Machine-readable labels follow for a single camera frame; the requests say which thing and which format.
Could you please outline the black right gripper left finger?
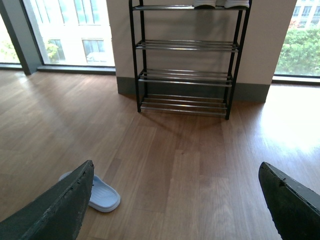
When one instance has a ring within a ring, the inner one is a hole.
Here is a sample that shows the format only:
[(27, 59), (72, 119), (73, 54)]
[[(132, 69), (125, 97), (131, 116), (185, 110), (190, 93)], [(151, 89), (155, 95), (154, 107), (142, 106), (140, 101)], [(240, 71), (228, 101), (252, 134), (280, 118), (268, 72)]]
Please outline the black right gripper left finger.
[(0, 223), (2, 240), (75, 240), (91, 197), (94, 164), (72, 171)]

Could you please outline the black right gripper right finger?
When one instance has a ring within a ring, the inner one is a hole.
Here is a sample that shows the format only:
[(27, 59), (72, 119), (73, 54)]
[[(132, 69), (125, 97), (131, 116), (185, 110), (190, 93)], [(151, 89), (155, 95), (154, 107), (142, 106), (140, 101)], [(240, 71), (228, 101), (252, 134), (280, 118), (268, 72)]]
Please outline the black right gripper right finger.
[(320, 195), (262, 162), (258, 179), (274, 225), (283, 240), (320, 238)]

